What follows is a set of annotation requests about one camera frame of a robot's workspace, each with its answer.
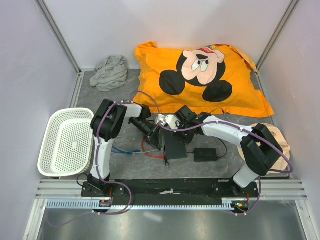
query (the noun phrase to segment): plastic basket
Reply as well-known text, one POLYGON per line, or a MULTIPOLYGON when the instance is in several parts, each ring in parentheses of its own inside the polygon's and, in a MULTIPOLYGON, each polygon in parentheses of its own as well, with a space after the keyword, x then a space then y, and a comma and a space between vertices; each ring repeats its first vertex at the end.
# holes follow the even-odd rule
POLYGON ((91 160, 94 113, 87 108, 68 108, 54 113, 46 127, 38 170, 48 177, 85 172, 91 160))

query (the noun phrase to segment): gray floor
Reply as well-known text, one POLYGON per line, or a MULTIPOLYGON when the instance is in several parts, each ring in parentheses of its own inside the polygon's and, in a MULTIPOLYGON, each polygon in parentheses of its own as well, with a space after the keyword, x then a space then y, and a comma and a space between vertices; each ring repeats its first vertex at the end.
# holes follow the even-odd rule
MULTIPOLYGON (((130 93, 137 90, 140 85, 140 70, 129 70, 125 85, 110 91, 101 92, 97 88, 90 86, 89 80, 94 74, 93 71, 86 71, 84 73, 77 103, 77 107, 91 109, 94 113, 103 99, 113 101, 128 100, 130 93)), ((258 89, 259 84, 255 74, 252 75, 252 82, 255 88, 258 89)), ((270 117, 253 118, 232 114, 217 115, 217 117, 241 125, 272 122, 270 117)), ((129 125, 127 121, 123 124, 119 136, 128 138, 117 138, 115 140, 120 148, 128 151, 141 149, 143 134, 133 125, 129 125)), ((111 178, 230 178, 243 166, 244 161, 240 157, 235 145, 226 142, 226 146, 226 156, 217 162, 195 163, 193 155, 189 154, 188 158, 171 160, 170 168, 165 166, 163 159, 151 158, 145 154, 125 155, 113 153, 110 161, 111 178)), ((217 148, 218 156, 222 156, 225 152, 225 148, 221 142, 213 137, 201 135, 196 135, 192 143, 187 146, 188 151, 192 151, 194 148, 217 148)), ((268 176, 278 177, 280 175, 270 174, 268 176)))
MULTIPOLYGON (((47 209, 61 225, 88 210, 47 209)), ((294 201, 261 201, 248 216, 210 210, 131 210, 85 215, 63 227, 44 220, 39 240, 305 240, 294 201)))

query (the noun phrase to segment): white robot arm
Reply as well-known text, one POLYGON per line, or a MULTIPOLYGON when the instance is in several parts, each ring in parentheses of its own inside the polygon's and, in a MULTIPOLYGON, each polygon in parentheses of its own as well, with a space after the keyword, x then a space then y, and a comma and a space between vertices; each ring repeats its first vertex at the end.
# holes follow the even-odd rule
MULTIPOLYGON (((103 115, 112 104, 112 101, 105 99, 91 122, 96 148, 99 145, 97 139, 98 126, 101 123, 103 115)), ((117 105, 111 111, 110 116, 105 119, 99 133, 101 143, 100 151, 98 153, 99 171, 103 179, 109 178, 109 164, 112 145, 114 143, 114 139, 118 136, 121 130, 124 118, 129 118, 129 123, 133 123, 145 134, 146 142, 158 149, 161 148, 159 144, 160 127, 170 127, 172 129, 171 131, 173 132, 176 130, 174 135, 184 143, 190 143, 195 134, 201 134, 205 136, 216 137, 241 147, 244 153, 246 164, 231 179, 231 181, 240 188, 246 188, 257 177, 265 176, 280 157, 279 154, 270 147, 264 144, 258 146, 256 144, 257 140, 248 133, 245 133, 244 131, 238 130, 227 124, 216 124, 218 122, 227 122, 205 112, 197 115, 187 106, 182 107, 174 115, 170 114, 164 116, 159 114, 156 124, 150 124, 146 120, 146 118, 149 118, 150 116, 151 113, 147 106, 141 106, 133 103, 117 105), (201 127, 194 128, 193 130, 183 131, 183 129, 194 127, 199 124, 203 125, 201 127)), ((254 128, 250 126, 237 126, 239 129, 246 129, 249 132, 258 134, 275 145, 279 150, 282 150, 267 127, 264 125, 258 124, 258 126, 254 128)), ((96 167, 92 168, 91 175, 94 179, 99 179, 96 167)))

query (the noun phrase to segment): gray cloth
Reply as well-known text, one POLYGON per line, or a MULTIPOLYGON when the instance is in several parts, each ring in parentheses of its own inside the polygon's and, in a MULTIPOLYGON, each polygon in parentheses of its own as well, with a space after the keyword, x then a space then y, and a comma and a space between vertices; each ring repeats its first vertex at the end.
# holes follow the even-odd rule
POLYGON ((109 56, 94 69, 96 74, 90 78, 90 85, 100 91, 109 91, 126 83, 127 67, 123 56, 109 56))

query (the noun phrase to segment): red cable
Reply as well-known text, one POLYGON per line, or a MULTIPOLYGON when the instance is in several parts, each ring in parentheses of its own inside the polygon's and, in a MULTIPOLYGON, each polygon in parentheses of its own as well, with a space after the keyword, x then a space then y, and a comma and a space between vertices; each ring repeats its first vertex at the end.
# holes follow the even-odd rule
MULTIPOLYGON (((142 148, 142 151, 145 152, 145 146, 144 146, 144 143, 145 143, 145 139, 143 138, 142 139, 142 143, 141 143, 141 148, 142 148)), ((164 159, 165 156, 164 155, 160 155, 160 156, 156 156, 156 155, 151 155, 149 154, 148 152, 145 153, 147 156, 151 157, 151 158, 156 158, 156 159, 164 159)))
POLYGON ((246 192, 246 201, 245 201, 245 203, 244 204, 246 204, 247 202, 249 202, 249 199, 250 199, 250 195, 249 195, 249 192, 247 191, 246 192))

